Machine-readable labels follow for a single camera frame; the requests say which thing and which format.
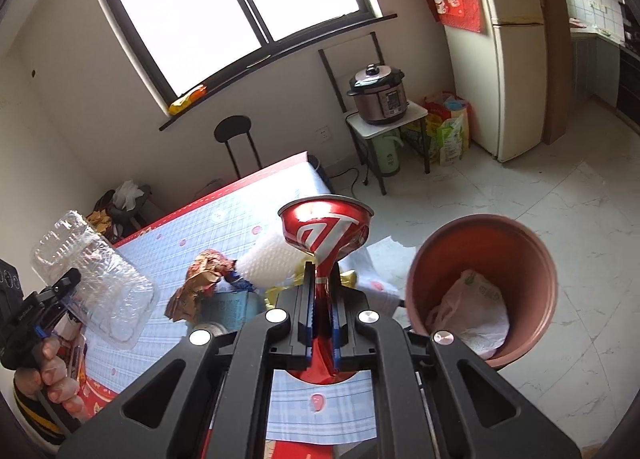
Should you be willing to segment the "person's left hand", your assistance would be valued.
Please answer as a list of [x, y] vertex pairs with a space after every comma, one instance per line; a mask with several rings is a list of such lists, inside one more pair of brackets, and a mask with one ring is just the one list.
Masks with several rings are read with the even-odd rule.
[[37, 399], [37, 394], [45, 387], [47, 398], [52, 404], [61, 405], [74, 418], [84, 419], [86, 409], [78, 396], [79, 384], [67, 375], [65, 361], [58, 356], [61, 342], [56, 335], [36, 346], [41, 352], [38, 367], [21, 368], [14, 373], [15, 390], [27, 398]]

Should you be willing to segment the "white sleeve left forearm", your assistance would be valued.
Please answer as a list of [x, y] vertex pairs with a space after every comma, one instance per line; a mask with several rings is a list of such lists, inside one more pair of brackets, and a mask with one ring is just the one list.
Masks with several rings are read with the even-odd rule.
[[13, 399], [10, 404], [14, 416], [38, 447], [49, 455], [54, 455], [65, 441], [65, 434], [37, 398], [42, 387], [47, 388], [46, 398], [55, 406], [63, 408], [75, 421], [84, 419], [86, 411], [78, 396], [79, 385], [76, 380], [63, 378], [49, 385], [40, 381], [40, 375], [35, 369], [21, 369], [14, 375]]

